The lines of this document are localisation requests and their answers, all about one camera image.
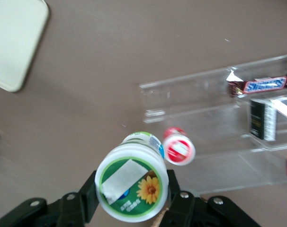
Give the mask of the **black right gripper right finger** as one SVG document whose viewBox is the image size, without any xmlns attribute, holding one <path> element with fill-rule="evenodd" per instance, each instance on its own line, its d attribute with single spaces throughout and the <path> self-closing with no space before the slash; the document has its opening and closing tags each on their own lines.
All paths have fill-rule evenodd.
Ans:
<svg viewBox="0 0 287 227">
<path fill-rule="evenodd" d="M 259 227 L 253 218 L 224 196 L 207 201 L 180 189 L 173 170 L 168 170 L 170 207 L 160 227 Z"/>
</svg>

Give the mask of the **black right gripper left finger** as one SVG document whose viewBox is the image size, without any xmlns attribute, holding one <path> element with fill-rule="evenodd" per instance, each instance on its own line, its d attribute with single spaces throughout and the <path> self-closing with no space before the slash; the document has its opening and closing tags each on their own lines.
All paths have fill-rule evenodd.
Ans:
<svg viewBox="0 0 287 227">
<path fill-rule="evenodd" d="M 83 227 L 90 223 L 99 201 L 95 175 L 78 192 L 70 192 L 53 203 L 44 198 L 25 200 L 0 218 L 0 227 Z"/>
</svg>

